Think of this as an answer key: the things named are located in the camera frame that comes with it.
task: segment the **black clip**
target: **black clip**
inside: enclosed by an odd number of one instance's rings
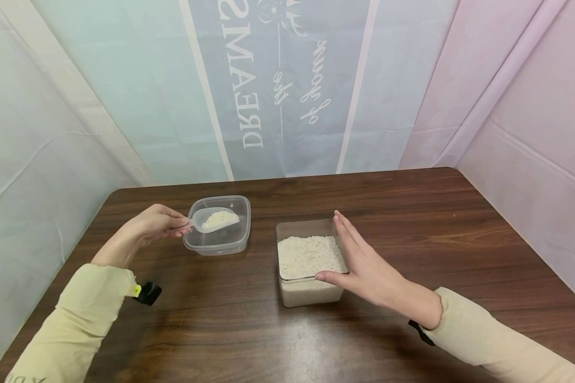
[[[424,341],[426,344],[428,344],[429,346],[436,346],[434,342],[426,334],[424,334],[424,331],[422,331],[420,324],[417,323],[415,320],[410,320],[409,326],[415,328],[417,332],[420,333],[420,339]]]
[[[151,306],[160,294],[162,294],[162,287],[153,282],[147,282],[145,286],[141,288],[138,297],[133,297],[133,299],[139,303],[143,303],[143,305]]]

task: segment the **beige sleeve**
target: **beige sleeve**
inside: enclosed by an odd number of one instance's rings
[[[574,382],[575,364],[494,319],[488,311],[441,287],[443,314],[424,333],[463,362],[481,366],[502,382]]]
[[[135,286],[130,270],[83,265],[5,382],[83,382],[124,298],[134,296]]]

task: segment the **square plastic container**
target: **square plastic container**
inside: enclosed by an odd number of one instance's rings
[[[207,234],[202,234],[194,228],[183,236],[183,245],[200,255],[226,255],[245,250],[251,230],[249,200],[242,195],[203,198],[194,202],[187,217],[191,219],[196,211],[211,207],[231,209],[239,216],[240,221]]]
[[[284,222],[276,227],[277,244],[289,237],[307,238],[313,235],[321,237],[334,237],[336,244],[345,254],[343,243],[336,233],[336,227],[332,219],[319,219],[316,221]],[[279,249],[277,249],[277,259],[279,261],[279,286],[281,288],[281,299],[283,306],[299,307],[315,305],[316,303],[337,302],[343,295],[343,289],[329,283],[316,281],[315,274],[306,275],[303,278],[286,279],[281,277],[281,259]]]

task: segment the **wooden table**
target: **wooden table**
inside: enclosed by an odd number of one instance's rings
[[[335,209],[406,278],[473,299],[575,363],[575,296],[460,173],[441,168],[119,190],[2,359],[0,382],[74,271],[127,219],[155,202],[187,213],[199,198],[230,194],[251,201],[247,249],[202,257],[172,239],[141,250],[134,274],[163,293],[152,307],[126,299],[87,381],[491,381],[350,293],[281,305],[275,226]]]

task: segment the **uncooked rice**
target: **uncooked rice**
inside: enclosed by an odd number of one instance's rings
[[[289,237],[277,244],[279,274],[283,279],[313,277],[317,271],[347,273],[334,237]]]
[[[235,222],[239,220],[239,216],[232,213],[231,211],[220,210],[211,214],[209,218],[202,224],[203,228],[208,229],[209,227],[215,227],[222,225],[223,223]]]

